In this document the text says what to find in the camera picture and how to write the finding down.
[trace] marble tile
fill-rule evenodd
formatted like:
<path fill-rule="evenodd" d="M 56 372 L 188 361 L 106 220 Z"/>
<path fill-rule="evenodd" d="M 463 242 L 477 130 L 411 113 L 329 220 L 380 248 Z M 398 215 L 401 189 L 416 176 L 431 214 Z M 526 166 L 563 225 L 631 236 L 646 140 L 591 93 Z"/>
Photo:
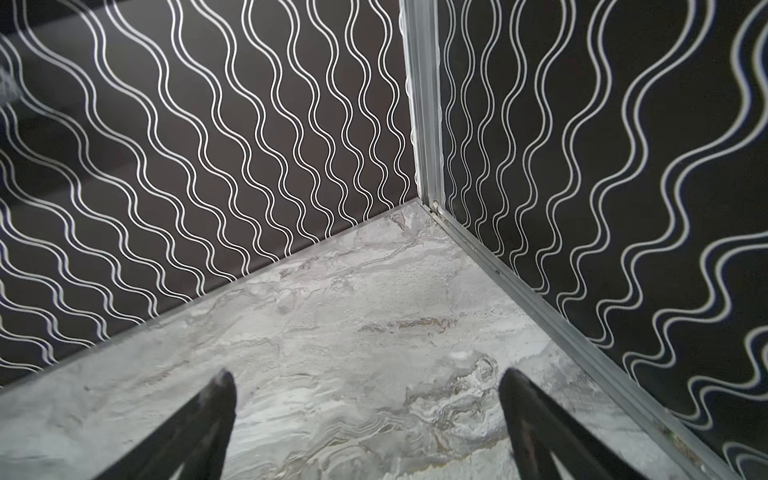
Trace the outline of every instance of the marble tile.
<path fill-rule="evenodd" d="M 517 366 L 649 478 L 684 473 L 410 203 L 0 395 L 0 472 L 83 479 L 221 367 L 224 478 L 517 478 Z"/>

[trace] metal strip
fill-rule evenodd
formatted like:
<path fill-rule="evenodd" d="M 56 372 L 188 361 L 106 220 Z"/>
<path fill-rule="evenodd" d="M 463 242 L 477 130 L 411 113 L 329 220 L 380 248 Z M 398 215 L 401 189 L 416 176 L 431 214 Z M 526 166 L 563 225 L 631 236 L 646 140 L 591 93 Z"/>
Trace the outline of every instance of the metal strip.
<path fill-rule="evenodd" d="M 437 1 L 401 0 L 422 200 L 442 204 Z"/>
<path fill-rule="evenodd" d="M 425 207 L 472 259 L 691 477 L 739 480 L 726 462 L 631 381 L 618 365 L 587 340 L 451 214 Z"/>

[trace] black wall panel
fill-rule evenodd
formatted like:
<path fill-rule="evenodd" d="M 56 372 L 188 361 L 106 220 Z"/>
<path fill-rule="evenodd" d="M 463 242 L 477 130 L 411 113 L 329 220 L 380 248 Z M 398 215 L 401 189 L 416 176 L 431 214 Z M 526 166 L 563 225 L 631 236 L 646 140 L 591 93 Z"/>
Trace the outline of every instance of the black wall panel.
<path fill-rule="evenodd" d="M 396 0 L 0 11 L 1 383 L 416 195 Z"/>
<path fill-rule="evenodd" d="M 446 208 L 768 476 L 768 2 L 441 0 Z"/>

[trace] patterned wall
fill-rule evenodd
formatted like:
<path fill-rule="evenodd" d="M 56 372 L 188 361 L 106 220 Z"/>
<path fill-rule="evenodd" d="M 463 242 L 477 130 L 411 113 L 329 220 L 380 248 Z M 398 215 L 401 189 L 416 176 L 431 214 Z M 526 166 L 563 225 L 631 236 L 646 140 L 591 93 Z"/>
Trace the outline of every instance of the patterned wall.
<path fill-rule="evenodd" d="M 396 0 L 93 4 L 2 6 L 1 383 L 416 195 Z"/>
<path fill-rule="evenodd" d="M 766 0 L 439 2 L 446 208 L 747 478 L 768 478 L 766 38 Z"/>

